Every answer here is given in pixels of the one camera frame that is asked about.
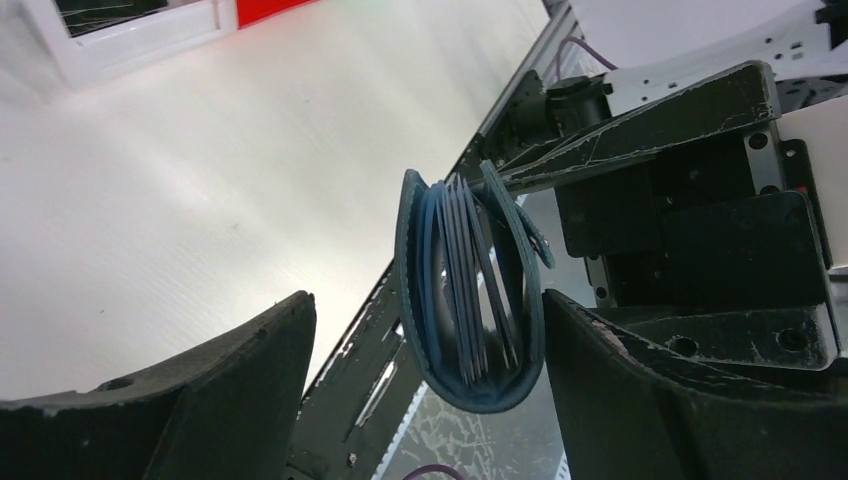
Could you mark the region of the blue card holder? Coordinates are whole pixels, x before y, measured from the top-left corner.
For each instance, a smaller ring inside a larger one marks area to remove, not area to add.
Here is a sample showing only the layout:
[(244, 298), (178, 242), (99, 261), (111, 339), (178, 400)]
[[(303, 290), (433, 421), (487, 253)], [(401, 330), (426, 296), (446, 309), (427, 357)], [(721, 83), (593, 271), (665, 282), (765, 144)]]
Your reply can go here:
[(452, 406), (494, 414), (519, 405), (544, 363), (539, 268), (549, 243), (490, 161), (427, 184), (405, 172), (395, 229), (399, 318), (428, 386)]

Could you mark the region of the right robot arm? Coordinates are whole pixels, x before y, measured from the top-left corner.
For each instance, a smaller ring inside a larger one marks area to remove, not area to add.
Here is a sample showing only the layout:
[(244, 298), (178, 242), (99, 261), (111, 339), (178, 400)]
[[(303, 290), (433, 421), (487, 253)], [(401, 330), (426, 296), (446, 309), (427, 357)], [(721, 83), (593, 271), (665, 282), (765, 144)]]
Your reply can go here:
[(457, 164), (552, 190), (593, 314), (695, 361), (847, 354), (847, 5), (593, 74), (564, 6)]

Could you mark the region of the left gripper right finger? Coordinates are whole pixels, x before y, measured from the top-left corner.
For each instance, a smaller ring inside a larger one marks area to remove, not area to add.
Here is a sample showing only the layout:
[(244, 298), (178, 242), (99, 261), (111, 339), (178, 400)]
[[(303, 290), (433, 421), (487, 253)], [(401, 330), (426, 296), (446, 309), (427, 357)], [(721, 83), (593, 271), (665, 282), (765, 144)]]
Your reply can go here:
[(574, 479), (843, 479), (847, 372), (721, 367), (549, 289), (547, 372)]

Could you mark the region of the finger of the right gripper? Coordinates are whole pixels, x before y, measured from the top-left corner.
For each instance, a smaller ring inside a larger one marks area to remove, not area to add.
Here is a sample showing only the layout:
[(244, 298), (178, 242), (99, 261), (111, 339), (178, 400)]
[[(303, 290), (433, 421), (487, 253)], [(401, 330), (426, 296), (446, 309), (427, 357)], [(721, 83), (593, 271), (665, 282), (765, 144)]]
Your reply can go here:
[(539, 148), (542, 155), (515, 160), (499, 175), (512, 192), (544, 190), (644, 163), (664, 150), (780, 115), (772, 68), (747, 61), (575, 137), (549, 141)]

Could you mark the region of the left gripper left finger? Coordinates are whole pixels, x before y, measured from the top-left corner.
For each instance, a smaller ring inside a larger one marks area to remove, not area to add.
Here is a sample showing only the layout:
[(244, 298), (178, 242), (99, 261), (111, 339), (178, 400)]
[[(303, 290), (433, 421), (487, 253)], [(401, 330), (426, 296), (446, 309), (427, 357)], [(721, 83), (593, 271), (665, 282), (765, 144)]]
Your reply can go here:
[(1, 405), (5, 479), (279, 479), (316, 331), (299, 291), (252, 320), (79, 393)]

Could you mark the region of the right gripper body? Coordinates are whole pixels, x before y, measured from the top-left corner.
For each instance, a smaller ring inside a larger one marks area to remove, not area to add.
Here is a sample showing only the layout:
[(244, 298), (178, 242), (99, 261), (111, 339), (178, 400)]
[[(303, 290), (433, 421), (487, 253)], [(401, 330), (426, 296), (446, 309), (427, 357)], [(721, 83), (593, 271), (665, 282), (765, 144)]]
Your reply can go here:
[(812, 171), (774, 122), (555, 195), (609, 321), (714, 364), (822, 371), (840, 356)]

